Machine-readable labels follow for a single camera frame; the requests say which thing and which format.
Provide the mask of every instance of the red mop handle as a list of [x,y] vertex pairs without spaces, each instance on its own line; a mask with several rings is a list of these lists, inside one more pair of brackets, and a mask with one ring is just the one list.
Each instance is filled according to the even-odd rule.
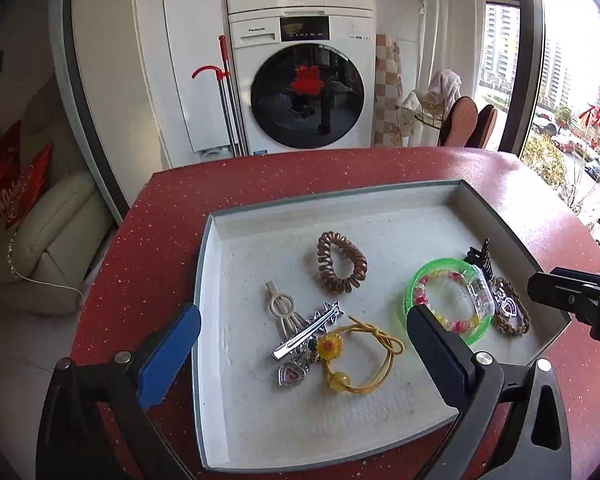
[[196,76],[200,73],[200,72],[204,72],[205,70],[215,70],[216,71],[216,79],[218,81],[222,81],[223,78],[227,77],[229,74],[227,72],[225,72],[224,70],[222,70],[221,68],[218,68],[217,66],[214,65],[205,65],[205,66],[201,66],[199,69],[197,69],[193,74],[191,74],[191,78],[195,79]]
[[222,61],[229,61],[229,49],[226,46],[226,36],[220,36],[220,54],[222,55]]

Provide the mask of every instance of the tray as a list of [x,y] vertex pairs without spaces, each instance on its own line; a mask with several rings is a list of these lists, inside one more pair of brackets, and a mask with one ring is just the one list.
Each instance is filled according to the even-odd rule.
[[[320,282],[316,243],[341,232],[368,260],[359,289],[336,295]],[[465,256],[491,240],[496,276],[511,280],[532,326],[509,338],[492,324],[472,349],[503,363],[529,364],[567,327],[560,311],[532,303],[528,278],[541,270],[497,213],[464,181],[426,182],[312,195],[209,216],[194,301],[202,332],[192,350],[196,435],[205,468],[280,472],[360,458],[414,440],[452,420],[404,328],[404,292],[414,273],[436,258]],[[336,272],[338,262],[334,261]],[[342,275],[349,269],[342,263]],[[282,336],[266,311],[274,280],[308,317],[323,301],[399,337],[406,351],[381,388],[366,396],[335,394],[314,365],[299,386],[280,388],[270,352]],[[338,325],[348,324],[346,317]],[[345,339],[334,364],[353,384],[384,359],[370,336]]]

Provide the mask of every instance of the chair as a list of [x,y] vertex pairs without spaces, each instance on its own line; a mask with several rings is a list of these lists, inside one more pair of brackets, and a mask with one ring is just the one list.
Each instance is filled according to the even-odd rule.
[[39,282],[80,288],[113,218],[75,141],[53,76],[31,99],[22,117],[20,161],[24,168],[53,143],[45,189],[31,211],[5,229],[0,220],[0,299],[40,314],[66,314],[76,308],[77,292],[28,282],[14,268]]

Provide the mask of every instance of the screw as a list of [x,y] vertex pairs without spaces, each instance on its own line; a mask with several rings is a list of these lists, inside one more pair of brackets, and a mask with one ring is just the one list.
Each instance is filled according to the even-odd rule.
[[538,368],[540,368],[543,372],[548,372],[551,370],[551,363],[546,359],[538,359],[538,361],[536,361],[536,365],[538,365]]
[[71,366],[71,359],[68,357],[63,357],[56,363],[56,368],[58,370],[66,370],[69,366]]
[[123,350],[122,352],[118,352],[113,359],[119,365],[125,365],[129,361],[131,361],[131,352],[128,352],[127,350]]
[[493,363],[493,357],[487,352],[478,352],[475,355],[475,360],[478,361],[481,365],[490,365],[491,363]]

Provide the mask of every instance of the black hair clip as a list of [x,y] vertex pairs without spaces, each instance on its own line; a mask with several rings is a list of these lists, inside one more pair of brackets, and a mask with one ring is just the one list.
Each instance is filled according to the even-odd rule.
[[489,239],[485,238],[480,250],[469,248],[464,259],[469,265],[479,267],[488,282],[493,280],[493,269],[491,269],[491,257],[489,256]]

